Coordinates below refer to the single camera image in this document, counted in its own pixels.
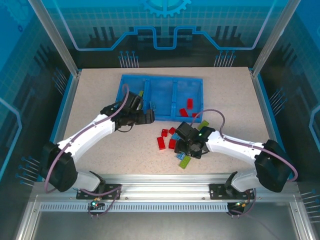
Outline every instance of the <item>beige table surface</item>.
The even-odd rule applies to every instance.
[[[70,137],[90,123],[103,107],[115,102],[122,74],[188,76],[203,79],[204,109],[224,113],[224,133],[236,138],[266,142],[269,137],[256,92],[247,67],[115,68],[83,69],[64,137]],[[203,120],[219,129],[222,119],[206,112]],[[162,129],[178,127],[180,122],[155,121],[137,125],[128,133],[106,136],[76,163],[79,171],[97,174],[207,174],[230,173],[250,168],[238,159],[208,153],[191,159],[185,170],[172,149],[159,150],[157,137]]]

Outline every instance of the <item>red block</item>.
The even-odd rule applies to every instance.
[[[168,137],[168,129],[162,129],[161,137]]]
[[[170,128],[169,133],[171,135],[175,134],[175,132],[176,132],[176,129],[174,127]]]
[[[186,109],[181,108],[181,109],[179,110],[179,112],[180,112],[180,115],[181,115],[182,117],[189,117]]]
[[[177,140],[170,139],[170,141],[169,141],[169,148],[170,148],[170,149],[175,149],[176,143],[177,143]]]
[[[158,141],[159,150],[166,149],[165,141],[162,136],[157,137],[156,140]]]
[[[193,109],[194,108],[194,100],[192,98],[188,98],[186,101],[186,109]]]

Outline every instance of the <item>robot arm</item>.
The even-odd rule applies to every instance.
[[[175,153],[184,152],[186,155],[200,159],[203,154],[216,152],[240,159],[252,166],[252,169],[243,172],[234,172],[226,181],[225,189],[229,195],[244,192],[248,189],[265,187],[279,193],[282,191],[291,169],[277,158],[253,147],[242,146],[225,140],[234,140],[250,146],[267,149],[291,162],[288,155],[275,141],[266,143],[249,142],[224,135],[210,127],[203,127],[200,131],[183,122],[176,130],[181,138],[174,149]]]
[[[114,117],[103,121],[118,109],[116,103],[100,111],[100,114],[86,127],[73,136],[54,144],[48,142],[42,150],[39,174],[46,178],[54,159],[67,147],[59,158],[50,175],[49,183],[60,192],[69,188],[85,189],[90,192],[102,193],[104,180],[93,172],[77,172],[75,163],[81,156],[105,136],[118,130],[121,126],[151,124],[155,121],[155,113],[148,109],[146,114],[138,110],[143,104],[143,99],[129,92],[128,99],[123,109]]]

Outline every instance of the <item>blue plastic bin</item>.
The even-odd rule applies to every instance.
[[[131,92],[139,94],[143,91],[143,111],[150,109],[150,101],[155,103],[155,120],[188,122],[192,121],[192,113],[199,113],[204,109],[204,88],[201,78],[122,75],[116,102],[124,97],[123,84],[128,84]],[[193,99],[193,109],[187,109],[187,100]],[[189,117],[182,117],[180,109],[186,109]],[[201,123],[202,114],[196,119]]]

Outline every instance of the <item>green block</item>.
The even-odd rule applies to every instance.
[[[183,160],[180,162],[179,167],[182,168],[182,169],[186,169],[186,167],[187,167],[188,163],[190,162],[190,160],[191,160],[191,157],[185,156],[183,158]]]
[[[197,129],[200,131],[203,127],[207,127],[209,123],[206,120],[203,120],[202,123],[197,127]]]

